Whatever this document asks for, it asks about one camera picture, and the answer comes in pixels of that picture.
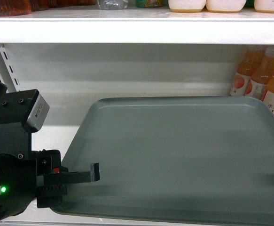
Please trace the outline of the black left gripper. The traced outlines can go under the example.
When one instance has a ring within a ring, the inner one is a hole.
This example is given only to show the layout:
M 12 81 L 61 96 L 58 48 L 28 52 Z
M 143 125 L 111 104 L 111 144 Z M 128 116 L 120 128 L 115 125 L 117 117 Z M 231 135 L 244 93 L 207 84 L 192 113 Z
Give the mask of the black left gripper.
M 100 165 L 92 163 L 90 171 L 69 172 L 61 164 L 61 153 L 58 150 L 36 152 L 38 208 L 51 208 L 61 204 L 67 194 L 67 184 L 92 183 L 100 180 Z

